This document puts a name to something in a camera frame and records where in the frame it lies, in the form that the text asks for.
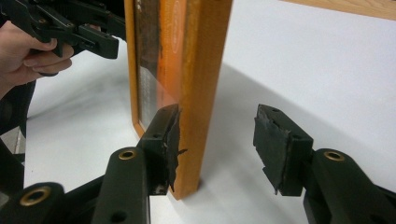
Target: black plastic arm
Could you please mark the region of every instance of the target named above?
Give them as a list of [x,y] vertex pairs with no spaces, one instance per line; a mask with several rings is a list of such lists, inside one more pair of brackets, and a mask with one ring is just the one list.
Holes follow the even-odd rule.
[[[63,43],[78,46],[99,56],[116,59],[119,41],[125,40],[125,19],[95,1],[0,0],[1,13],[25,33],[41,42],[58,39],[54,53],[62,57]],[[100,26],[106,33],[91,25]]]
[[374,185],[347,154],[313,139],[277,108],[259,105],[253,144],[283,196],[301,196],[309,223],[396,223],[395,193]]
[[175,181],[178,106],[160,109],[136,147],[114,152],[105,175],[64,194],[57,183],[21,190],[0,210],[0,223],[149,223],[149,196]]

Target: orange wooden frame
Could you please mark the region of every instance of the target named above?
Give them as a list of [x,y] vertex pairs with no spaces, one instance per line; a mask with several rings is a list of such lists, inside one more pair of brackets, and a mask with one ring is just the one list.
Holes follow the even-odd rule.
[[390,0],[283,0],[311,7],[396,21],[396,2]]
[[[172,10],[160,12],[161,20],[173,18],[169,21],[173,24],[160,21],[163,26],[161,31],[167,32],[166,29],[170,29],[172,34],[163,35],[161,38],[162,55],[159,58],[157,78],[169,91],[168,93],[173,98],[177,98],[181,110],[179,148],[186,148],[188,151],[179,156],[176,191],[173,195],[176,199],[182,199],[198,189],[232,0],[161,2],[173,4]],[[172,12],[173,15],[166,15],[167,12]],[[139,121],[133,0],[125,0],[125,19],[132,120],[136,132],[141,136],[144,129]],[[172,30],[172,25],[180,24],[183,24],[181,29]]]

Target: white table surface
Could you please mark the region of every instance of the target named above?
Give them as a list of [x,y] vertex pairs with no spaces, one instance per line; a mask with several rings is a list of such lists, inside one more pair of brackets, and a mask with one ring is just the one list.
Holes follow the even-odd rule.
[[[278,1],[234,1],[199,191],[182,201],[151,197],[152,223],[307,222],[303,199],[275,196],[262,172],[252,145],[258,104],[282,109],[314,137],[314,148],[344,151],[395,191],[394,25]],[[102,175],[113,151],[138,141],[125,45],[116,61],[82,52],[73,62],[37,83],[26,186],[54,181],[74,189]]]

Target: picture frame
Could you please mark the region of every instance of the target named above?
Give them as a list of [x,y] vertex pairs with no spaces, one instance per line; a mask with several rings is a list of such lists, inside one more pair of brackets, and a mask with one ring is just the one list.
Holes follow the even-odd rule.
[[198,190],[232,0],[125,1],[133,126],[139,136],[157,109],[178,104],[174,197]]

